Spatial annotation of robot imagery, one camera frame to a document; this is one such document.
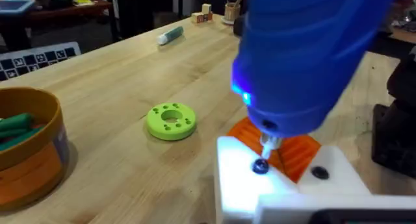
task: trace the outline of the round container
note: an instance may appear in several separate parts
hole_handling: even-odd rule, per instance
[[[234,22],[234,20],[240,16],[241,5],[238,5],[237,7],[234,7],[234,6],[235,6],[235,3],[226,4],[226,11],[224,12],[224,19],[226,21]]]
[[[13,210],[47,195],[63,178],[68,144],[62,110],[51,93],[33,88],[0,89],[0,118],[30,113],[45,127],[0,151],[0,211]]]

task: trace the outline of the hole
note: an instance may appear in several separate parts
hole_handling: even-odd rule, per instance
[[[261,124],[269,131],[276,131],[278,129],[278,126],[269,120],[263,120]]]
[[[315,166],[311,169],[311,173],[318,179],[327,180],[330,177],[328,171],[322,166]]]
[[[167,110],[162,113],[161,117],[167,123],[176,123],[178,119],[182,118],[182,113],[177,110]]]

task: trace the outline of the screw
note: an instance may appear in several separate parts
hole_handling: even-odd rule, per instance
[[[259,175],[264,175],[269,169],[268,163],[265,159],[259,158],[254,161],[253,172]]]

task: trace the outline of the blue object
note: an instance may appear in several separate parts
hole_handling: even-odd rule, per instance
[[[249,0],[231,89],[251,121],[278,137],[318,128],[391,1]]]
[[[30,10],[35,0],[0,0],[0,16],[21,16]]]

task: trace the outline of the blue led light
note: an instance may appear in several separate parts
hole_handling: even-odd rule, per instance
[[[250,105],[252,103],[252,97],[249,93],[244,92],[242,94],[242,102],[246,105]]]
[[[241,88],[240,88],[240,87],[238,87],[238,86],[237,86],[237,85],[235,85],[235,84],[231,85],[231,90],[233,90],[233,92],[235,92],[235,93],[237,93],[237,94],[239,94],[239,95],[241,95],[241,94],[242,94],[242,90],[241,90]]]

